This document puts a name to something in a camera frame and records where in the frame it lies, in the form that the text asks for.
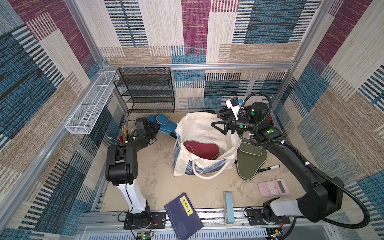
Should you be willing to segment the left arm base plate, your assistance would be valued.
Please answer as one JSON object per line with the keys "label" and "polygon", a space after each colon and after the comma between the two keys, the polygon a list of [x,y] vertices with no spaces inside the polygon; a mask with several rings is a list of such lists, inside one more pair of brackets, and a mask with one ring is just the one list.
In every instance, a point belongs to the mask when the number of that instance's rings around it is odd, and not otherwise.
{"label": "left arm base plate", "polygon": [[166,225],[166,212],[128,213],[124,221],[124,230],[154,230],[164,229]]}

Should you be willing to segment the maroon paddle cover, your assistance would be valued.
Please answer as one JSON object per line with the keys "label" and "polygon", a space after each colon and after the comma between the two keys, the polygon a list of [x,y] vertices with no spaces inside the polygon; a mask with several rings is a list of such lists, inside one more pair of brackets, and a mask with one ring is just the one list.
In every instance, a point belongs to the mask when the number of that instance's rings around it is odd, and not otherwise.
{"label": "maroon paddle cover", "polygon": [[220,154],[220,148],[214,143],[185,141],[183,145],[191,154],[206,160],[216,160]]}

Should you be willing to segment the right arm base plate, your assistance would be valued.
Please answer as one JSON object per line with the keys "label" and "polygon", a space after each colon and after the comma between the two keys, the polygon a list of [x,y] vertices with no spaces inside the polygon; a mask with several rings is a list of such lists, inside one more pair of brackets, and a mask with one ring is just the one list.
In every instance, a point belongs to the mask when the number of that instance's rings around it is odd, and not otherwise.
{"label": "right arm base plate", "polygon": [[290,225],[291,219],[287,216],[274,217],[264,214],[262,208],[247,207],[243,210],[243,214],[248,219],[250,226],[266,226],[266,225]]}

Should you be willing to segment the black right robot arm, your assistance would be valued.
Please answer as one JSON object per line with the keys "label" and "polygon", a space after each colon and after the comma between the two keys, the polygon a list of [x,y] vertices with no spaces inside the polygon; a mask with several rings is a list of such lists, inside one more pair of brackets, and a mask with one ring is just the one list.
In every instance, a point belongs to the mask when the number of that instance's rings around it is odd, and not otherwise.
{"label": "black right robot arm", "polygon": [[[213,122],[213,128],[223,135],[236,132],[250,133],[250,143],[277,157],[296,177],[306,194],[293,200],[271,199],[263,204],[261,215],[266,224],[278,217],[307,219],[313,223],[325,221],[345,229],[362,229],[370,223],[371,216],[365,204],[345,188],[344,182],[331,178],[313,165],[286,136],[270,122],[272,101],[261,92],[255,92],[244,100],[233,97],[227,101],[233,117]],[[342,207],[343,196],[350,197],[362,210],[363,219],[356,224],[345,224],[328,219]]]}

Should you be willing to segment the cream canvas tote bag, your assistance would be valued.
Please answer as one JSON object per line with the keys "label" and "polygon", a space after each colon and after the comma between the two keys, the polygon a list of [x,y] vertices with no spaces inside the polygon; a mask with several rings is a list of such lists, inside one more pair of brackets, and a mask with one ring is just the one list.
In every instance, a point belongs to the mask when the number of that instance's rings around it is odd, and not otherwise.
{"label": "cream canvas tote bag", "polygon": [[[210,113],[188,113],[177,124],[174,145],[173,176],[192,175],[210,180],[225,170],[231,170],[237,158],[237,151],[242,142],[237,133],[224,135],[211,126],[219,118]],[[201,158],[189,152],[184,145],[186,141],[203,144],[216,144],[219,155],[215,160]]]}

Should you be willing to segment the blue paddle cover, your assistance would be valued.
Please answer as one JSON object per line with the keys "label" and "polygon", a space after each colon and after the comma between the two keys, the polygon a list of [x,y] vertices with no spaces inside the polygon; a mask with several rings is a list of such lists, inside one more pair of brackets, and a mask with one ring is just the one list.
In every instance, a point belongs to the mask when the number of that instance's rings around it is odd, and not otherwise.
{"label": "blue paddle cover", "polygon": [[171,137],[176,138],[175,131],[177,124],[172,122],[166,115],[158,114],[157,116],[149,115],[147,119],[150,122],[156,123],[160,126],[160,132],[169,134]]}

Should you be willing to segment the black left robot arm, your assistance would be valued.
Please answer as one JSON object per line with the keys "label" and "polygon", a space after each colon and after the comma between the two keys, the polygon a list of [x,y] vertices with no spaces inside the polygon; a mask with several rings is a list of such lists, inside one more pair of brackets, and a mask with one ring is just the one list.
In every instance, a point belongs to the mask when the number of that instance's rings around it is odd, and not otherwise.
{"label": "black left robot arm", "polygon": [[129,207],[127,220],[136,226],[147,226],[152,217],[148,201],[136,181],[139,173],[137,153],[150,145],[160,127],[147,118],[136,119],[135,126],[125,144],[108,147],[105,176],[122,192]]}

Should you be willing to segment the olive green paddle cover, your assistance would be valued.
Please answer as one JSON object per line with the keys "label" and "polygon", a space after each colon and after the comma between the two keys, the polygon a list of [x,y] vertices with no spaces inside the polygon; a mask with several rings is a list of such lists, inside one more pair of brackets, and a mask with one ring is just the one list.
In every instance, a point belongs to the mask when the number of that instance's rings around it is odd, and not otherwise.
{"label": "olive green paddle cover", "polygon": [[252,180],[267,160],[267,151],[261,146],[254,146],[250,140],[242,139],[238,148],[237,172],[243,180]]}

